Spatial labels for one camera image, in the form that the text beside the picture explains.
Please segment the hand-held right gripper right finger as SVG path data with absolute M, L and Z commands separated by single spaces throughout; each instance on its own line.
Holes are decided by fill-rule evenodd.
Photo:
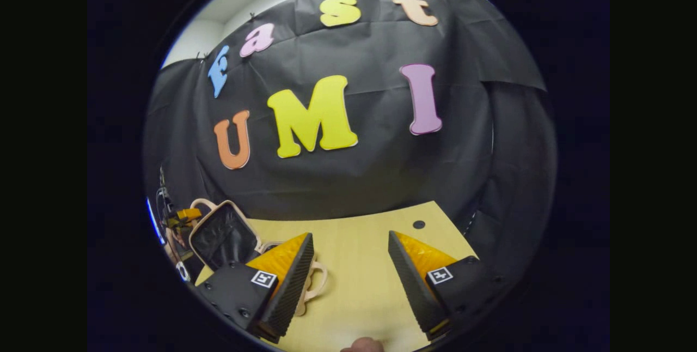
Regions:
M 455 259 L 395 230 L 388 253 L 429 342 L 474 329 L 508 289 L 508 278 L 477 256 Z

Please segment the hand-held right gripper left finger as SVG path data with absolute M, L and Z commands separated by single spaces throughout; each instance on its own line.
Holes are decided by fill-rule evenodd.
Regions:
M 303 300 L 314 256 L 313 235 L 304 233 L 249 264 L 219 268 L 197 289 L 234 328 L 276 344 L 286 335 Z

